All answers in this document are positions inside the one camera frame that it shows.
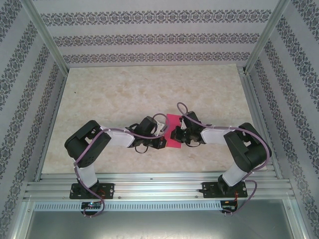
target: wall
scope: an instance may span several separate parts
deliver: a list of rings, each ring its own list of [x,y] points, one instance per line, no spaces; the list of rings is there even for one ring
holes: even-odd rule
[[[34,180],[64,77],[18,0],[0,2],[0,239]]]
[[[292,0],[250,76],[282,174],[319,238],[319,1]]]
[[[244,66],[278,0],[36,0],[70,67]]]

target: marble floor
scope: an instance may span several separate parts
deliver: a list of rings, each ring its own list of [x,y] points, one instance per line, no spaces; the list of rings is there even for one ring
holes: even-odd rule
[[[126,127],[156,113],[178,115],[179,101],[203,123],[252,122],[236,65],[71,68],[42,173],[74,172],[64,142],[87,121]],[[149,148],[145,154],[113,146],[100,154],[95,169],[98,173],[224,171],[232,163],[226,145]]]

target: purple cable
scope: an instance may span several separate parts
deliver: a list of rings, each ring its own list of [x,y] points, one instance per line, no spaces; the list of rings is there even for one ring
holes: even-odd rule
[[[206,125],[206,124],[200,123],[200,122],[198,122],[198,121],[192,119],[191,117],[187,116],[187,115],[180,109],[179,105],[183,105],[183,106],[185,107],[186,113],[188,112],[188,108],[187,108],[187,106],[186,106],[184,103],[182,103],[182,102],[178,102],[178,103],[177,103],[177,108],[178,108],[178,110],[181,112],[182,116],[186,117],[186,118],[189,119],[190,121],[192,121],[192,122],[194,122],[194,123],[196,123],[196,124],[198,124],[198,125],[200,125],[200,126],[202,126],[202,127],[205,127],[205,128],[214,128],[214,129],[231,129],[231,130],[242,131],[242,132],[245,132],[245,133],[247,133],[247,134],[250,134],[251,136],[253,136],[254,138],[256,138],[256,139],[263,145],[263,147],[265,148],[265,151],[266,151],[266,160],[265,160],[265,162],[264,162],[262,165],[260,165],[259,167],[254,168],[253,170],[251,170],[248,174],[245,175],[245,177],[242,178],[242,180],[245,180],[245,178],[247,178],[247,177],[248,177],[249,175],[251,175],[253,172],[255,172],[255,171],[257,171],[257,170],[259,170],[259,169],[261,169],[261,168],[263,168],[263,167],[265,167],[265,166],[267,165],[267,163],[268,163],[268,161],[269,161],[269,159],[270,159],[269,149],[268,149],[268,147],[267,147],[267,144],[264,142],[264,140],[263,140],[262,138],[260,138],[259,136],[257,136],[255,133],[253,133],[253,132],[251,132],[251,131],[248,131],[248,130],[246,130],[246,129],[243,129],[243,128],[238,128],[238,127],[211,126],[211,125]],[[243,208],[243,206],[250,201],[250,199],[254,196],[254,194],[255,194],[255,192],[256,192],[256,190],[257,190],[257,182],[256,182],[256,181],[254,181],[254,180],[245,180],[245,181],[246,181],[246,182],[253,182],[253,183],[255,183],[255,189],[254,189],[254,191],[252,192],[252,194],[250,195],[250,197],[246,200],[246,202],[245,202],[236,212],[240,211],[240,210]]]
[[[81,155],[78,157],[78,159],[74,162],[75,175],[76,175],[77,179],[79,180],[80,184],[81,184],[88,192],[90,192],[90,193],[93,194],[95,197],[97,197],[98,199],[100,199],[100,200],[101,200],[101,203],[103,204],[103,207],[102,207],[101,211],[99,211],[99,212],[97,212],[96,214],[91,215],[91,216],[85,214],[85,211],[86,211],[86,209],[87,209],[87,208],[85,208],[85,209],[83,210],[83,215],[84,215],[84,217],[90,217],[90,218],[92,218],[92,217],[96,217],[96,216],[98,216],[99,214],[101,214],[101,213],[104,211],[104,209],[105,209],[105,202],[104,202],[104,199],[103,199],[102,197],[100,197],[98,194],[96,194],[96,193],[93,192],[91,189],[89,189],[89,188],[84,184],[84,182],[81,180],[80,175],[79,175],[79,172],[78,172],[78,170],[77,170],[77,165],[78,165],[78,163],[81,161],[81,159],[84,157],[84,155],[89,151],[89,149],[92,147],[92,144],[94,144],[94,142],[97,140],[97,138],[98,138],[102,133],[104,133],[104,132],[106,132],[106,131],[120,131],[120,132],[125,132],[125,133],[127,133],[127,134],[132,135],[132,136],[136,136],[136,137],[139,137],[139,138],[145,138],[145,139],[161,138],[161,137],[164,136],[165,133],[168,131],[170,122],[169,122],[169,118],[168,118],[166,115],[162,114],[162,113],[157,113],[157,114],[155,114],[155,115],[153,116],[153,118],[155,118],[156,116],[164,116],[164,117],[166,118],[166,121],[167,121],[167,124],[166,124],[166,125],[167,125],[167,127],[166,127],[166,129],[163,131],[162,134],[160,134],[160,135],[158,135],[158,136],[147,137],[147,136],[138,135],[138,134],[136,134],[136,133],[132,133],[132,132],[130,132],[128,129],[105,128],[105,129],[103,129],[102,131],[100,131],[100,132],[92,139],[92,141],[90,142],[90,144],[86,147],[86,149],[81,153]]]

